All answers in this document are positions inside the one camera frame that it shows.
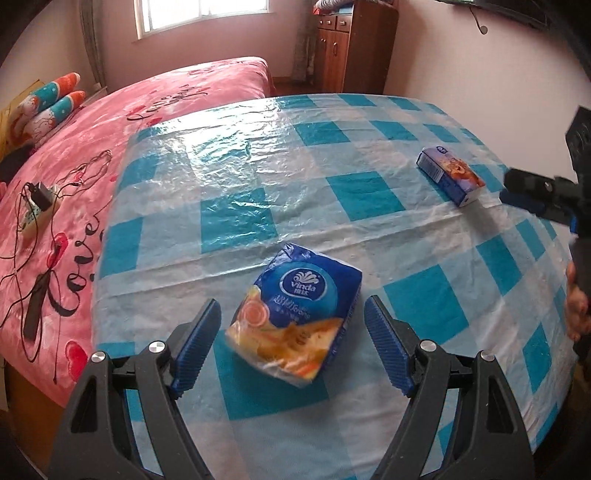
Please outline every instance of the table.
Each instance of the table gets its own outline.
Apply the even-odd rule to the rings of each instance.
[[[462,209],[415,162],[443,145],[486,181]],[[290,241],[363,271],[334,363],[299,390],[249,367],[223,331],[179,408],[216,478],[369,479],[407,405],[362,318],[378,294],[448,352],[490,349],[531,446],[566,396],[574,358],[562,304],[567,253],[548,222],[499,201],[506,167],[438,107],[365,95],[262,99],[198,112],[130,139],[93,303],[94,340],[139,352],[189,322],[208,297],[228,327],[248,287]],[[448,395],[425,472],[451,431]],[[129,395],[138,447],[148,447]]]

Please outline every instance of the power strip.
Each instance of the power strip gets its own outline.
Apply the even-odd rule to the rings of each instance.
[[[31,199],[27,200],[29,211],[23,216],[19,225],[23,245],[28,245],[35,237],[38,238],[51,222],[52,215],[55,215],[60,209],[61,199],[57,197],[57,186],[51,187],[48,191],[53,194],[53,198],[51,206],[45,211],[41,210]]]

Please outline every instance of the plastic packaging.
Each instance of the plastic packaging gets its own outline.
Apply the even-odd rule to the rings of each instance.
[[[228,344],[253,367],[303,387],[334,357],[361,278],[350,265],[285,244],[238,307]]]

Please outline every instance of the white wall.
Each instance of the white wall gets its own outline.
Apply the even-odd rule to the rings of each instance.
[[[243,56],[262,57],[274,77],[288,77],[300,8],[301,0],[269,0],[268,14],[211,18],[138,40],[134,2],[103,0],[102,53],[109,90],[180,67]]]
[[[0,67],[0,108],[36,80],[47,83],[70,72],[82,77],[80,90],[91,90],[95,80],[77,1],[53,0],[25,29]]]
[[[400,0],[385,93],[433,102],[507,165],[576,179],[564,140],[591,81],[565,42],[499,15]]]

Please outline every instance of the snack box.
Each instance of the snack box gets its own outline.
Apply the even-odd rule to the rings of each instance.
[[[417,166],[441,188],[458,207],[472,203],[486,186],[466,162],[445,147],[425,148]]]

